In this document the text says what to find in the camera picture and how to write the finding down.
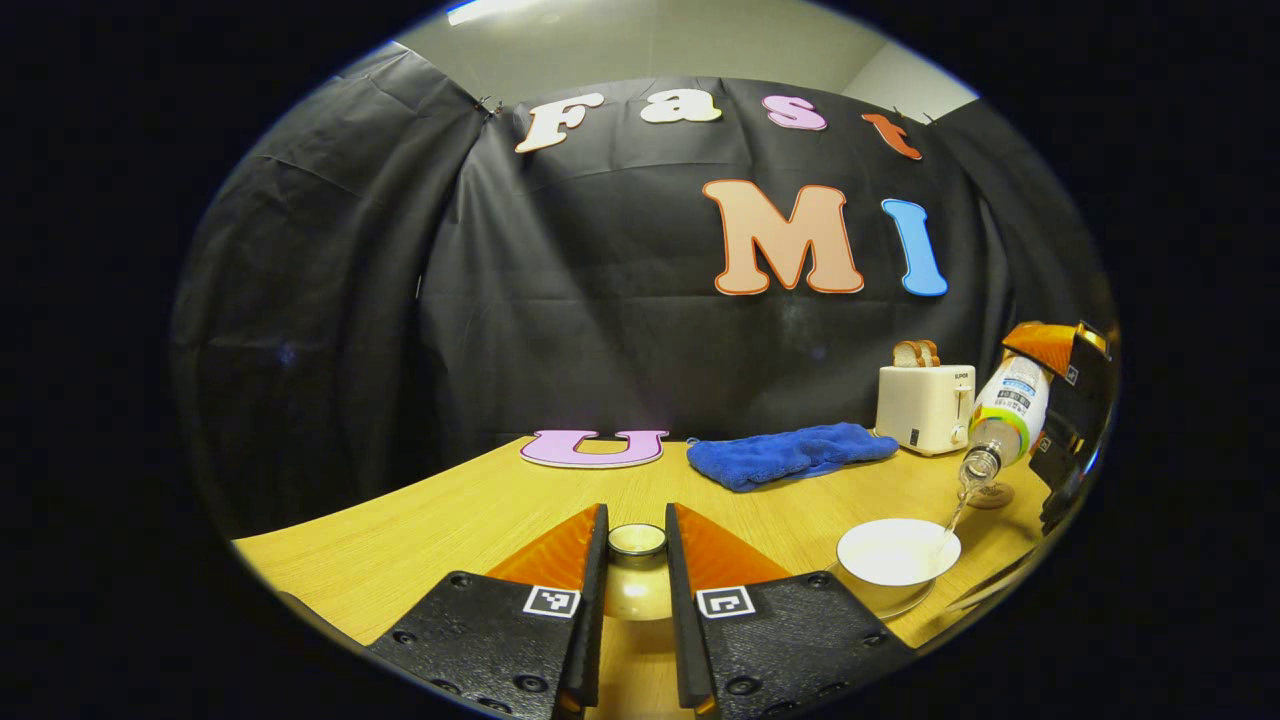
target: wooden table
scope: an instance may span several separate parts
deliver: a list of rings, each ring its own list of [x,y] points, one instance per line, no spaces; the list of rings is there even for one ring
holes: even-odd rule
[[[297,596],[343,633],[369,644],[452,570],[486,573],[512,552],[579,512],[603,502],[609,524],[663,527],[668,502],[680,502],[755,546],[787,570],[820,570],[836,560],[836,542],[860,523],[919,518],[946,523],[956,505],[960,454],[922,457],[900,450],[877,462],[801,480],[780,480],[735,493],[700,475],[686,446],[664,442],[650,464],[613,470],[534,465],[518,439],[347,510],[234,542],[262,578]],[[620,441],[586,441],[584,452],[614,452]],[[965,509],[956,534],[961,555],[914,610],[887,625],[919,647],[964,612],[943,609],[965,591],[1021,557],[1041,538],[1039,510],[1048,488],[1027,459],[1001,473],[1016,488],[997,510]],[[605,616],[600,652],[600,706],[589,719],[691,717],[676,701],[669,620],[635,623]]]

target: toaster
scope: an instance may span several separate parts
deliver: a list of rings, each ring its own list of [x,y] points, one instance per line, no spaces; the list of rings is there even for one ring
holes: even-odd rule
[[[973,400],[973,365],[881,368],[876,434],[920,455],[961,450]]]

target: plastic bottle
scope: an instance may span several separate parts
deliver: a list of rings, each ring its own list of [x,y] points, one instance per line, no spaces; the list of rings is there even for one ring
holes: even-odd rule
[[[1051,379],[1034,360],[1006,352],[974,402],[969,452],[960,464],[965,491],[989,486],[1001,468],[1027,454],[1044,427]]]

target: bottle label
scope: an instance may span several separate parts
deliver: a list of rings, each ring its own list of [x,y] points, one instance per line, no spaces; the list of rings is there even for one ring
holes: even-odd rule
[[[1018,430],[1018,455],[1004,459],[1010,464],[1030,448],[1032,436],[1044,425],[1048,407],[1048,375],[1036,361],[1011,355],[1000,364],[996,374],[982,388],[974,402],[969,433],[978,423],[992,418],[1002,420]]]

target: blue cloth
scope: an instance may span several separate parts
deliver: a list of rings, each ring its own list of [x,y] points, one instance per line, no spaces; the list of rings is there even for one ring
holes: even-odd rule
[[[689,446],[689,464],[733,492],[749,492],[782,478],[813,478],[850,462],[881,460],[897,451],[891,437],[837,423],[790,433]]]

